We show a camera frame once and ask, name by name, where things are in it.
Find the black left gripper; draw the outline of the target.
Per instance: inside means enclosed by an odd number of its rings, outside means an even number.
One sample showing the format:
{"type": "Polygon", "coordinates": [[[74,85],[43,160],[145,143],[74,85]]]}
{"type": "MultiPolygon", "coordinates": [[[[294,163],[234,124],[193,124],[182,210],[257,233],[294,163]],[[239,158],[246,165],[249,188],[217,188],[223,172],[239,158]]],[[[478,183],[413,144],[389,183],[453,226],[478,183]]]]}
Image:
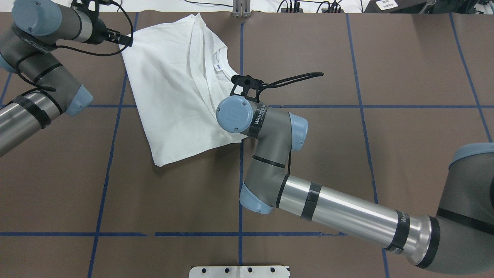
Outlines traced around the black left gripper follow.
{"type": "Polygon", "coordinates": [[[91,19],[92,32],[90,36],[90,44],[101,44],[108,39],[108,42],[112,42],[123,47],[130,47],[134,42],[134,34],[124,35],[121,33],[109,33],[108,28],[104,21],[100,18],[91,19]]]}

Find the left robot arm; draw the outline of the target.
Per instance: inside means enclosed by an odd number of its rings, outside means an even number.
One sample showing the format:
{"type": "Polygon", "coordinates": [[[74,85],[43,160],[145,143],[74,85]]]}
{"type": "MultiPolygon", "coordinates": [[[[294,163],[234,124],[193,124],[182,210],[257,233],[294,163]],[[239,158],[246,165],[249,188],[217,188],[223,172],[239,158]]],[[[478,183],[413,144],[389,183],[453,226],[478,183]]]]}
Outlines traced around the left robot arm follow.
{"type": "Polygon", "coordinates": [[[32,88],[1,109],[0,153],[6,155],[33,134],[47,128],[62,114],[76,116],[93,102],[92,94],[52,54],[57,49],[83,50],[58,45],[60,39],[85,44],[111,42],[125,50],[134,36],[108,28],[99,18],[101,5],[122,5],[114,0],[73,0],[69,7],[51,0],[16,0],[12,25],[1,35],[1,68],[17,74],[32,88]]]}

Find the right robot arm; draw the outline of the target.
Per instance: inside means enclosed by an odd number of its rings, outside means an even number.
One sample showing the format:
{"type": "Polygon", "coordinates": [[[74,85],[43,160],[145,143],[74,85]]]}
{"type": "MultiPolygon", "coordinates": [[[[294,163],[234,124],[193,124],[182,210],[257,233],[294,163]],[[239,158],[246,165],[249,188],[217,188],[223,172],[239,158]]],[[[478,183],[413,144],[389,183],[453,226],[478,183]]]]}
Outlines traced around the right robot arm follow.
{"type": "Polygon", "coordinates": [[[216,118],[222,129],[257,140],[240,190],[244,208],[260,214],[285,210],[436,273],[493,269],[493,143],[460,147],[449,165],[437,213],[414,217],[289,174],[289,155],[302,148],[307,136],[305,118],[240,95],[220,102],[216,118]]]}

